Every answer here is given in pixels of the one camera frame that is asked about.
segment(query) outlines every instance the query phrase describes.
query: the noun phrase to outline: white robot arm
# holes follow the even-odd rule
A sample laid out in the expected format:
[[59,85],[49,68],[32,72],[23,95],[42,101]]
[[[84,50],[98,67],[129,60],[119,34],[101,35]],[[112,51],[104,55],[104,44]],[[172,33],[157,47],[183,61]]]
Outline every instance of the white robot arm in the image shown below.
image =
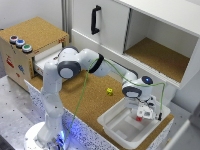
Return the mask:
[[82,69],[89,70],[89,73],[94,74],[97,77],[103,77],[110,72],[119,74],[119,72],[128,82],[123,79],[122,92],[129,100],[125,107],[131,109],[137,109],[137,120],[141,121],[141,118],[154,119],[155,118],[155,98],[151,96],[152,86],[143,87],[138,85],[151,85],[153,81],[150,77],[143,76],[138,79],[138,74],[135,71],[131,71],[114,61],[105,59],[101,54],[98,54],[92,50],[84,49],[80,53],[75,47],[64,48],[57,60],[47,62],[44,67],[43,74],[43,88],[42,101],[46,110],[45,124],[38,132],[35,141],[43,149],[53,149],[51,145],[52,141],[63,141],[63,126],[62,115],[64,113],[63,105],[59,97],[59,91],[62,88],[62,78],[70,79],[78,75]]

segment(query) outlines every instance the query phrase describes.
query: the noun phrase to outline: cork surface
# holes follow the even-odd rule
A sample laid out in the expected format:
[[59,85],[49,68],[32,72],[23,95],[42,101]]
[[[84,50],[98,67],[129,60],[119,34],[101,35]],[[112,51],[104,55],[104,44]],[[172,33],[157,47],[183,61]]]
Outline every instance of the cork surface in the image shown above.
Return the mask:
[[181,82],[190,60],[148,38],[143,39],[125,53],[178,82]]
[[25,40],[26,44],[32,46],[33,51],[37,51],[58,39],[68,36],[66,32],[40,17],[27,20],[0,31],[0,37],[7,42],[10,42],[12,35],[17,35],[19,39]]
[[[86,71],[82,71],[77,77],[65,81],[63,83],[63,88],[60,91],[60,98],[64,107],[72,113],[76,110],[76,106],[82,92],[85,75]],[[37,76],[29,82],[38,90],[42,88],[43,83],[41,76]],[[107,88],[113,89],[113,96],[107,95]],[[77,116],[81,120],[117,146],[120,150],[123,150],[123,148],[105,134],[103,127],[97,122],[97,118],[120,101],[123,97],[124,95],[122,94],[121,83],[114,80],[110,76],[96,77],[89,74],[85,93],[77,112]],[[173,115],[169,115],[137,148],[137,150],[146,149],[172,119]]]

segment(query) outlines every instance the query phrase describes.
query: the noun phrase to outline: green cable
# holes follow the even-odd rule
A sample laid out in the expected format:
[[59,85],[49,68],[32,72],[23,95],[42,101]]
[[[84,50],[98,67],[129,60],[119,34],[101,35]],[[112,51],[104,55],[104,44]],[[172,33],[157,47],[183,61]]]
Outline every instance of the green cable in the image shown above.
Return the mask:
[[[87,73],[86,73],[85,82],[84,82],[84,85],[83,85],[83,90],[82,90],[82,93],[81,93],[81,97],[80,97],[79,102],[78,102],[78,105],[77,105],[77,107],[76,107],[76,111],[75,111],[75,113],[74,113],[74,116],[73,116],[71,125],[70,125],[70,127],[69,127],[69,129],[68,129],[68,131],[67,131],[66,136],[65,136],[64,143],[65,143],[66,140],[67,140],[67,137],[68,137],[68,135],[69,135],[69,132],[70,132],[70,130],[71,130],[71,128],[72,128],[72,125],[73,125],[73,123],[74,123],[74,120],[75,120],[75,117],[76,117],[76,113],[77,113],[77,111],[78,111],[78,108],[79,108],[79,106],[80,106],[81,100],[82,100],[82,98],[83,98],[83,94],[84,94],[84,91],[85,91],[85,87],[86,87],[86,82],[87,82],[89,70],[90,70],[90,68],[92,67],[92,65],[95,63],[95,61],[97,61],[98,59],[99,59],[99,58],[95,59],[95,60],[90,64],[90,67],[89,67],[89,69],[88,69],[88,71],[87,71]],[[160,111],[162,111],[162,99],[163,99],[163,94],[164,94],[164,90],[165,90],[165,84],[164,84],[164,83],[157,83],[157,84],[152,84],[152,85],[139,85],[139,84],[132,83],[131,81],[129,81],[128,79],[126,79],[126,78],[119,72],[119,70],[118,70],[111,62],[109,62],[108,60],[105,60],[105,59],[104,59],[104,61],[106,61],[107,63],[109,63],[109,64],[119,73],[119,75],[120,75],[122,78],[124,78],[126,81],[128,81],[129,83],[134,84],[134,85],[136,85],[136,86],[149,87],[149,86],[157,86],[157,85],[163,84],[162,95],[161,95],[161,105],[160,105]]]

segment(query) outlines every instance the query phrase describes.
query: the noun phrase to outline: yellow cube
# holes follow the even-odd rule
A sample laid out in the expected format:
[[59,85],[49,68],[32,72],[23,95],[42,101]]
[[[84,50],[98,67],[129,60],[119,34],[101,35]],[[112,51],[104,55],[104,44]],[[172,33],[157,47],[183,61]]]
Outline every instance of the yellow cube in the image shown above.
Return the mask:
[[107,89],[107,95],[113,95],[113,89],[108,88]]

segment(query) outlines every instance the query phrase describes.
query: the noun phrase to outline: black handle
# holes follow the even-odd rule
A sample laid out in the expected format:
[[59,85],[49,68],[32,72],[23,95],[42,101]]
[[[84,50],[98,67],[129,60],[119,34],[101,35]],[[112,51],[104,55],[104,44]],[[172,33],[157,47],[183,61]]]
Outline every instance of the black handle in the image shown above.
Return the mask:
[[101,10],[101,7],[96,5],[96,8],[92,10],[92,24],[91,24],[91,31],[92,35],[98,33],[100,30],[96,28],[96,12]]

